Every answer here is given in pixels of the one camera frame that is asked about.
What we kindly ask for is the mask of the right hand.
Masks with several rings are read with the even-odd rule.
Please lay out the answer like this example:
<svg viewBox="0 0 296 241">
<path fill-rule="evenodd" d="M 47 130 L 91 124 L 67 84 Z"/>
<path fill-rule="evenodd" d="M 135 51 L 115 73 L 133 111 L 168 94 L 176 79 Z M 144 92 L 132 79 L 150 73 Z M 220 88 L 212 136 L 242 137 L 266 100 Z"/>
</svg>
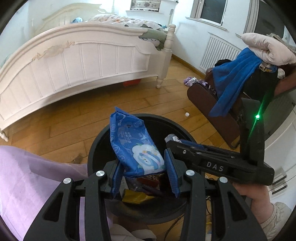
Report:
<svg viewBox="0 0 296 241">
<path fill-rule="evenodd" d="M 233 182 L 232 185 L 242 196 L 252 199 L 251 211 L 261 224 L 267 221 L 273 214 L 274 205 L 270 201 L 268 188 L 259 184 L 239 184 Z"/>
</svg>

